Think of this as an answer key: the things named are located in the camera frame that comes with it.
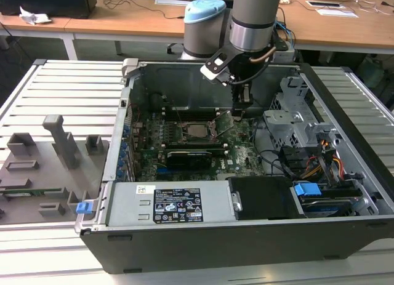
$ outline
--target white paper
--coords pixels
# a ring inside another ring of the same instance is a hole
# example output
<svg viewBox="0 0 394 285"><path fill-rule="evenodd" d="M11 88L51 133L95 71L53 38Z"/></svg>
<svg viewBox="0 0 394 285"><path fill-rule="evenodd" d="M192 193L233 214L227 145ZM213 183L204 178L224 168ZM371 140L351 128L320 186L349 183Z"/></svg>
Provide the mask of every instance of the white paper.
<svg viewBox="0 0 394 285"><path fill-rule="evenodd" d="M189 1L181 0L155 0L157 5L187 6L189 3Z"/></svg>
<svg viewBox="0 0 394 285"><path fill-rule="evenodd" d="M135 193L137 195L153 194L155 189L156 185L137 185Z"/></svg>
<svg viewBox="0 0 394 285"><path fill-rule="evenodd" d="M29 23L30 25L35 25L36 23L47 23L52 20L49 19L46 14L34 14L30 13L26 10L23 10L22 7L19 7L20 14L19 17L23 19L24 22Z"/></svg>
<svg viewBox="0 0 394 285"><path fill-rule="evenodd" d="M328 16L341 16L341 17L353 17L358 18L356 14L353 12L341 11L341 10L333 10L333 9L319 9L316 10L320 15L328 15Z"/></svg>
<svg viewBox="0 0 394 285"><path fill-rule="evenodd" d="M290 4L290 0L280 0L279 4Z"/></svg>

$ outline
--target motherboard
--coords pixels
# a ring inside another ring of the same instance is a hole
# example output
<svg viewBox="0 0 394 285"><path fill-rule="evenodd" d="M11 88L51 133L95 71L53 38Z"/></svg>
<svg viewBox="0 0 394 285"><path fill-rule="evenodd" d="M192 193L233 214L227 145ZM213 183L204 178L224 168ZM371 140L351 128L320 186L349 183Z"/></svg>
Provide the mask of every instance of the motherboard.
<svg viewBox="0 0 394 285"><path fill-rule="evenodd" d="M197 118L182 112L134 115L131 145L136 181L264 175L253 144L253 118L235 120L229 111Z"/></svg>

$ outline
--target blue latch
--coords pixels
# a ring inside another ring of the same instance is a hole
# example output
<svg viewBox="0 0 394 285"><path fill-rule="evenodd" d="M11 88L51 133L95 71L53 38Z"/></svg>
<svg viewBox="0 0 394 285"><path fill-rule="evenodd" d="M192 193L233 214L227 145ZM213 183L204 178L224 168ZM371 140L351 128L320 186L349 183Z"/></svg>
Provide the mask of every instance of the blue latch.
<svg viewBox="0 0 394 285"><path fill-rule="evenodd" d="M321 196L321 190L317 183L299 183L294 189L297 196Z"/></svg>
<svg viewBox="0 0 394 285"><path fill-rule="evenodd" d="M77 214L92 214L93 213L93 202L80 202L76 206Z"/></svg>

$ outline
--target crumpled paper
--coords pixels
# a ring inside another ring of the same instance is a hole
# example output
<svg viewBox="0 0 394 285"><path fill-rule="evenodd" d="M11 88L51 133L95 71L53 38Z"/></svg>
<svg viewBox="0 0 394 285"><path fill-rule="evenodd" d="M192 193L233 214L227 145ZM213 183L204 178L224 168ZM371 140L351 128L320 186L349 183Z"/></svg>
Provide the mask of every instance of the crumpled paper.
<svg viewBox="0 0 394 285"><path fill-rule="evenodd" d="M26 10L23 10L22 7L19 7L19 9L20 9L19 17L22 18L24 22L27 22L31 25L35 25L36 23L47 23L52 21L51 19L49 19L48 15L46 14L30 13Z"/></svg>
<svg viewBox="0 0 394 285"><path fill-rule="evenodd" d="M279 4L290 4L290 0L280 0Z"/></svg>

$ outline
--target green circuit board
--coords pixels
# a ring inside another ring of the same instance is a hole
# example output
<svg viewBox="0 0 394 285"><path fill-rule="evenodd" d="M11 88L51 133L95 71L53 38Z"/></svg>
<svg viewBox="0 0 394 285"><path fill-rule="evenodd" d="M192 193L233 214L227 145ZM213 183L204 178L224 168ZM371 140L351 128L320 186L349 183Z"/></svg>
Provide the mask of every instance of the green circuit board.
<svg viewBox="0 0 394 285"><path fill-rule="evenodd" d="M198 142L201 139L182 134L182 126L195 126L204 130L206 122L166 121L161 116L142 114L141 122L134 129L134 146L137 157L137 181L194 181L225 180L231 176L264 175L263 167L257 158L253 143L252 119L234 121L230 113L222 113L214 121L215 133L219 136L215 142L227 144L225 155L214 155L211 168L204 171L169 171L166 167L166 153L162 143L177 143L191 138Z"/></svg>

